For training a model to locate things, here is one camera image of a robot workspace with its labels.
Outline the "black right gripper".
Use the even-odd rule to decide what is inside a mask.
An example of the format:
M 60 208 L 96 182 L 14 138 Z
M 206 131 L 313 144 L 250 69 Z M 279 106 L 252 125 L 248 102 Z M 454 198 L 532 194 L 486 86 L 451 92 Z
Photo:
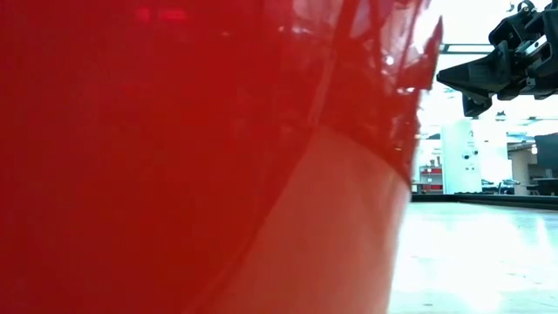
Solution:
M 462 93 L 464 116 L 477 118 L 499 100 L 557 94 L 557 2 L 537 9 L 521 1 L 517 12 L 489 33 L 494 49 L 485 57 L 441 70 L 436 79 Z

